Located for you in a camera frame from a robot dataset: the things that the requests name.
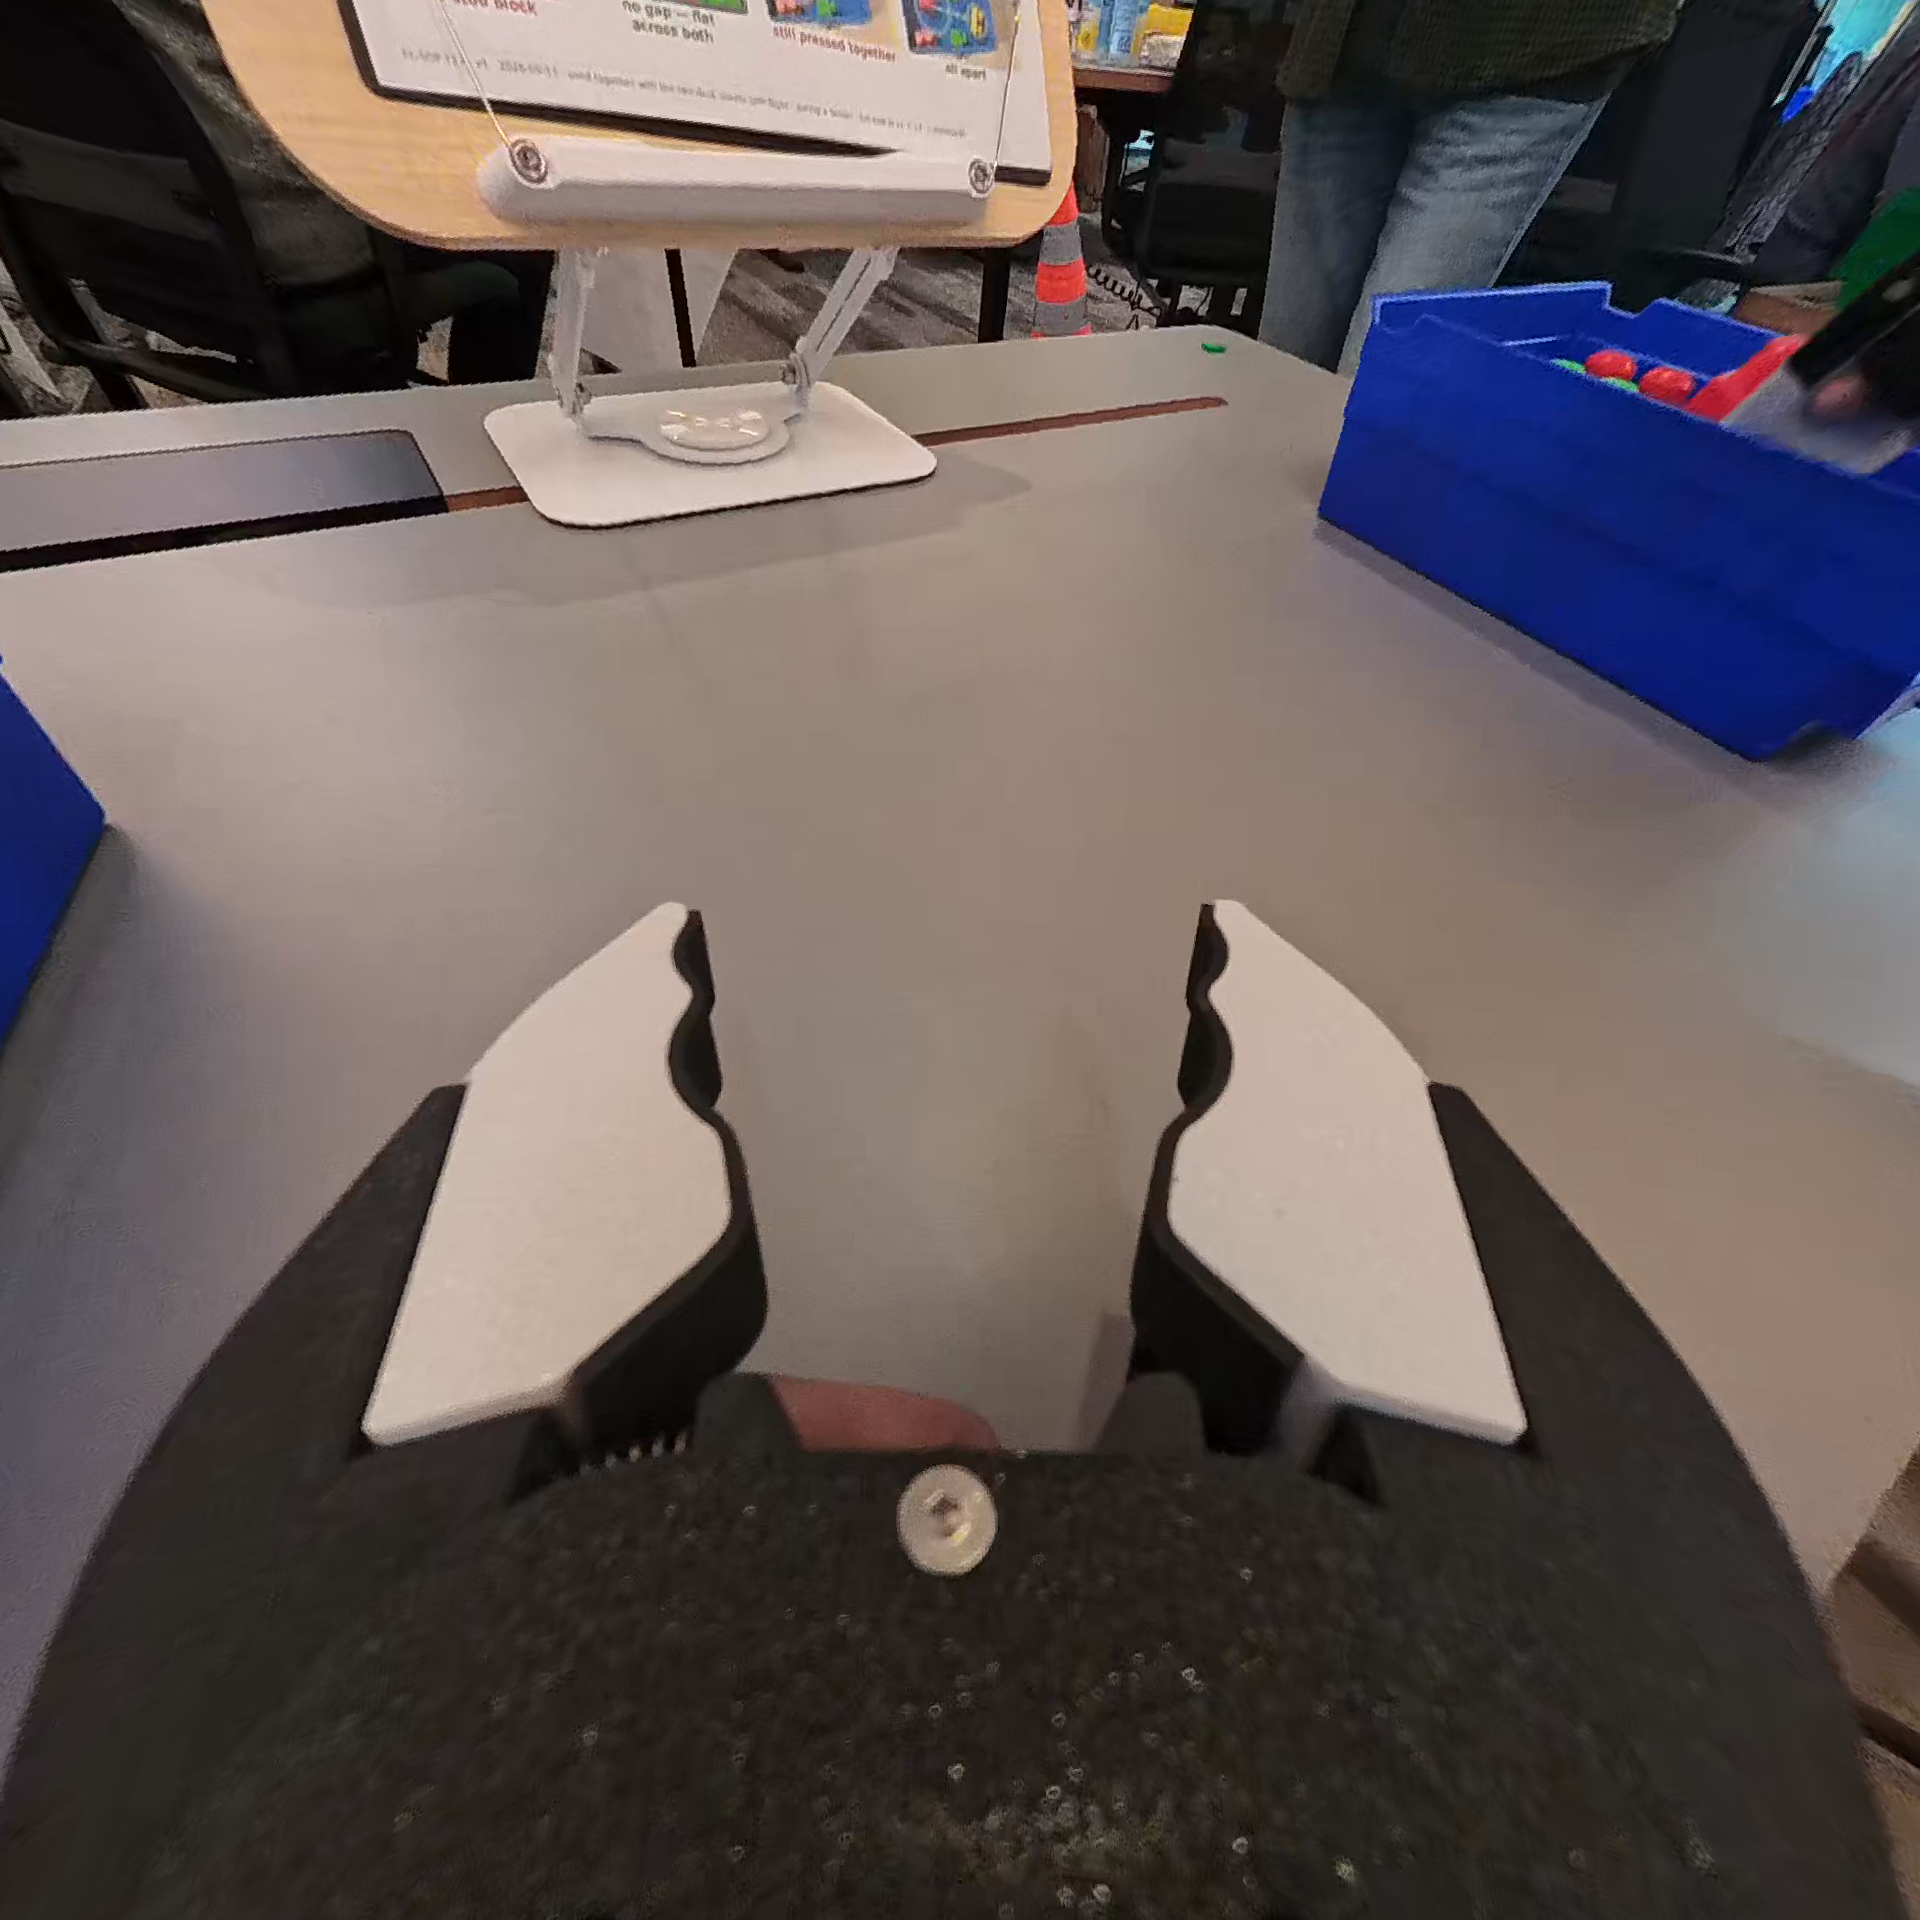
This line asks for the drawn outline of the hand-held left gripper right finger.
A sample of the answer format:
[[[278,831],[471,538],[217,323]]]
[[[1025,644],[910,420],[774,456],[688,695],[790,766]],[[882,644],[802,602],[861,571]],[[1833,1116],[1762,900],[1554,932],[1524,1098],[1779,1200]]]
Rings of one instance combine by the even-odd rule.
[[[1409,1045],[1242,900],[1200,906],[1184,1013],[1133,1261],[1137,1372],[1180,1386],[1227,1456],[1313,1456],[1348,1416],[1520,1442],[1516,1365]]]

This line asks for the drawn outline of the black office chair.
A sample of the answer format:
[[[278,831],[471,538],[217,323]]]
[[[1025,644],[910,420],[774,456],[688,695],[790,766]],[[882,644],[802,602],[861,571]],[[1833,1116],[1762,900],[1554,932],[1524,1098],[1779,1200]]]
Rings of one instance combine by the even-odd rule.
[[[350,213],[242,95],[206,5],[2,5],[6,268],[116,406],[539,369],[551,257],[441,252]]]

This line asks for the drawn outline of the printed instruction sheet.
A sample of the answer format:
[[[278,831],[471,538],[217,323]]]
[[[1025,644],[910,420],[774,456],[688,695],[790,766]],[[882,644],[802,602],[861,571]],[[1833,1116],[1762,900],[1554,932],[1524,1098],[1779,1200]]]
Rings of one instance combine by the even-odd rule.
[[[1038,5],[345,3],[383,96],[1054,171]]]

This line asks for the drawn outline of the white book stand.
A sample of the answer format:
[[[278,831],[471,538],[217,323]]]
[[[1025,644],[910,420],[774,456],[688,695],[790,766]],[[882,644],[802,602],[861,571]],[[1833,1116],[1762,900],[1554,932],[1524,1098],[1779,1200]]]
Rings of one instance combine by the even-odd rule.
[[[798,225],[970,223],[996,189],[984,154],[770,154],[739,147],[640,147],[512,134],[479,167],[483,201],[525,225],[665,223],[690,215],[724,235]],[[548,521],[577,531],[653,524],[831,493],[920,482],[929,447],[828,380],[825,369],[877,285],[892,246],[848,254],[774,380],[588,397],[580,372],[601,248],[556,259],[551,402],[493,408],[483,428],[514,485]]]

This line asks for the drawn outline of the blue plastic bin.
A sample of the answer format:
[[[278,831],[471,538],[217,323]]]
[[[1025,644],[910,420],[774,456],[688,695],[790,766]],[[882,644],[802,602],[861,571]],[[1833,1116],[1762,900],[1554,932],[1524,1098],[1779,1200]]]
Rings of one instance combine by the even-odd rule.
[[[1583,369],[1785,344],[1599,280],[1384,296],[1319,514],[1743,758],[1863,737],[1914,707],[1914,450],[1846,472]]]
[[[17,1028],[102,835],[102,804],[2,682],[2,1039]]]

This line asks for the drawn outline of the wooden display board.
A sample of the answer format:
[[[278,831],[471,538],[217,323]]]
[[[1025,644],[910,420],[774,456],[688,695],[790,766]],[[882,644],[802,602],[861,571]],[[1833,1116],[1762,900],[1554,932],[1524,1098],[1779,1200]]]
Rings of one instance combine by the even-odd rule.
[[[990,204],[970,223],[798,225],[790,215],[753,225],[744,239],[695,225],[681,213],[665,223],[525,225],[498,218],[479,192],[479,167],[508,135],[590,135],[640,147],[739,147],[770,154],[887,154],[798,141],[756,141],[702,130],[584,125],[496,106],[409,101],[371,88],[338,5],[208,5],[232,74],[278,141],[341,204],[371,225],[441,248],[565,252],[596,246],[1009,246],[1054,215],[1074,167],[1074,91],[1064,5],[1038,5],[1054,171],[1042,184],[996,177]]]

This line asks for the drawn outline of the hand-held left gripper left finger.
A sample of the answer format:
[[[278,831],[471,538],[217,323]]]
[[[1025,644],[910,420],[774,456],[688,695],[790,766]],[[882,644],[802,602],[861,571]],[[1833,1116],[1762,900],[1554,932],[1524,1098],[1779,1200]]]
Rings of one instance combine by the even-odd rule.
[[[752,1354],[766,1273],[720,1111],[703,918],[660,906],[476,1060],[363,1434],[551,1420],[588,1456],[671,1437]]]

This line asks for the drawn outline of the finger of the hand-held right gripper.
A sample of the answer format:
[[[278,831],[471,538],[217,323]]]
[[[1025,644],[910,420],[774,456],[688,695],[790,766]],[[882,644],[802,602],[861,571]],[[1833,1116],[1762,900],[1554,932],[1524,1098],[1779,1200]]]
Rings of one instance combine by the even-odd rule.
[[[1799,458],[1873,475],[1918,447],[1918,420],[1881,406],[1851,372],[1806,384],[1784,361],[1732,406],[1726,428]]]

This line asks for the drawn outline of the black flat panel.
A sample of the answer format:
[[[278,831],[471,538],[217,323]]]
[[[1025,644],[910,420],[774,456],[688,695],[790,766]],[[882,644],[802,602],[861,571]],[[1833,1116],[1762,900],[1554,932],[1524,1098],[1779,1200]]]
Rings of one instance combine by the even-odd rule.
[[[2,569],[445,514],[408,429],[114,450],[2,469]]]

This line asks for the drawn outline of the red two-stud toy block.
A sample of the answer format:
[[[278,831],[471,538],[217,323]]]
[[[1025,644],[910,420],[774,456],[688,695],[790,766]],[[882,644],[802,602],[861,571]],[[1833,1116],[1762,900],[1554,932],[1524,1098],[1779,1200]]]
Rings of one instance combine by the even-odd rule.
[[[1688,399],[1688,412],[1703,420],[1728,420],[1741,403],[1753,399],[1776,372],[1788,366],[1788,359],[1803,348],[1810,336],[1782,332],[1757,348],[1738,366],[1712,374]]]

